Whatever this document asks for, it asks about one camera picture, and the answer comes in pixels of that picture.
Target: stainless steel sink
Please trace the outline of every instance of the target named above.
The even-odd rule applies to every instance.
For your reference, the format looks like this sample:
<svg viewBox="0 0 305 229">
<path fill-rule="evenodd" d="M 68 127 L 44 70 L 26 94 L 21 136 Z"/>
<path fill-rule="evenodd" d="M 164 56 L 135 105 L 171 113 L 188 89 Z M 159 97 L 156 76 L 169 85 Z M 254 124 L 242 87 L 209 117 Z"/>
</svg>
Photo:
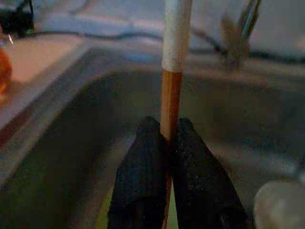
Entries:
<svg viewBox="0 0 305 229">
<path fill-rule="evenodd" d="M 159 54 L 149 52 L 91 49 L 30 106 L 33 110 L 48 98 L 36 114 L 36 125 L 46 114 L 53 112 L 56 118 L 45 122 L 48 128 L 19 156 L 21 163 L 2 186 L 0 224 L 93 226 L 138 123 L 145 116 L 159 120 L 160 61 Z M 297 180 L 304 157 L 305 83 L 273 75 L 262 75 L 257 82 L 247 73 L 219 77 L 219 72 L 227 74 L 221 69 L 206 77 L 202 69 L 212 72 L 214 67 L 200 56 L 187 63 L 180 117 L 190 118 L 228 171 L 251 218 L 260 186 Z M 62 94 L 66 103 L 54 105 Z"/>
</svg>

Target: wooden dowel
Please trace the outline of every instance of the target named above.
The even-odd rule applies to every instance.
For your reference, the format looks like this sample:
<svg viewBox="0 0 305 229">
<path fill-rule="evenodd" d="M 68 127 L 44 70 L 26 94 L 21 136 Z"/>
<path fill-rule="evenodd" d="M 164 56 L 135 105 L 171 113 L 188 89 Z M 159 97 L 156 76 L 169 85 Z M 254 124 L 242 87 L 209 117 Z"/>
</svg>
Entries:
<svg viewBox="0 0 305 229">
<path fill-rule="evenodd" d="M 173 73 L 163 70 L 161 92 L 161 134 L 171 147 L 176 136 L 180 102 L 180 88 L 182 73 Z M 166 207 L 162 229 L 166 229 L 169 204 L 171 198 L 172 177 L 169 171 L 166 175 Z"/>
</svg>

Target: white countertop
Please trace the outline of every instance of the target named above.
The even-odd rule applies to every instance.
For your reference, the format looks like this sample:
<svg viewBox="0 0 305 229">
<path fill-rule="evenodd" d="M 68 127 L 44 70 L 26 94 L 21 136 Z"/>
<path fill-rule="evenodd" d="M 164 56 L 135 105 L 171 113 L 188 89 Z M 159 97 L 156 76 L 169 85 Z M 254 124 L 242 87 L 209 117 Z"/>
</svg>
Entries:
<svg viewBox="0 0 305 229">
<path fill-rule="evenodd" d="M 84 52 L 84 39 L 40 36 L 15 40 L 5 50 L 13 65 L 12 84 L 0 94 L 0 129 L 27 107 Z"/>
</svg>

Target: white object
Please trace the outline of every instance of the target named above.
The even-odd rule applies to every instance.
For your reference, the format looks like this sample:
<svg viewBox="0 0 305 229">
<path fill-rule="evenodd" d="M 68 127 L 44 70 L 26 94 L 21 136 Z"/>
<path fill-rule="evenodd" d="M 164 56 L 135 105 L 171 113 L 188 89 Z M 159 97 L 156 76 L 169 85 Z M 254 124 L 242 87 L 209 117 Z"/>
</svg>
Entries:
<svg viewBox="0 0 305 229">
<path fill-rule="evenodd" d="M 183 71 L 189 46 L 192 0 L 165 1 L 165 34 L 163 47 L 163 69 L 180 73 Z"/>
<path fill-rule="evenodd" d="M 305 187 L 272 182 L 257 193 L 254 217 L 257 229 L 304 229 Z"/>
</svg>

